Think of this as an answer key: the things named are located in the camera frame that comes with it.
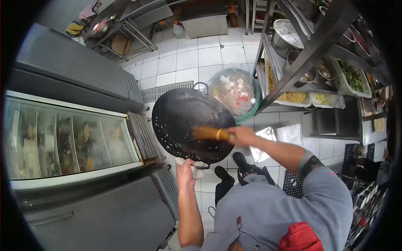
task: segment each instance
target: forearm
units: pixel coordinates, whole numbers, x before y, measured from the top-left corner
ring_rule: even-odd
[[[202,246],[204,229],[202,225],[194,187],[180,188],[178,193],[178,240],[181,247]]]
[[[266,152],[280,165],[291,173],[297,174],[300,161],[302,161],[307,150],[304,148],[285,142],[270,141],[261,137],[256,137],[252,146]]]

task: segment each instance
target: wok loop handle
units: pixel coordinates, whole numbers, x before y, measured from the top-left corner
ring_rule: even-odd
[[[204,167],[204,166],[200,167],[199,165],[192,165],[192,166],[195,167],[195,168],[197,168],[197,169],[205,170],[205,169],[209,169],[209,166],[210,166],[210,165],[211,165],[211,164],[208,164],[208,166],[206,166],[206,167]]]
[[[197,83],[195,83],[195,85],[193,86],[193,89],[194,89],[194,87],[195,87],[197,84],[203,84],[203,85],[205,85],[205,86],[207,87],[207,93],[209,93],[208,85],[207,85],[206,83],[204,83],[204,82],[197,82]]]

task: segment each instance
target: hand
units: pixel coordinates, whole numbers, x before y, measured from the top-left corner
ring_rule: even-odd
[[[193,179],[193,171],[191,165],[194,161],[186,159],[182,165],[176,164],[177,187],[180,190],[194,188],[195,180]]]
[[[253,129],[248,127],[230,127],[227,129],[227,132],[231,135],[229,143],[241,147],[253,145],[258,139]]]

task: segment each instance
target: red bag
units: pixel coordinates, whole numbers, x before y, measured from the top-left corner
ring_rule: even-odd
[[[287,234],[279,240],[278,251],[324,251],[313,229],[302,221],[287,228]]]

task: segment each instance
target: wok brush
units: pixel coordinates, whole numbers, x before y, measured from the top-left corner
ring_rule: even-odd
[[[230,134],[223,128],[196,126],[193,127],[193,138],[228,141]]]

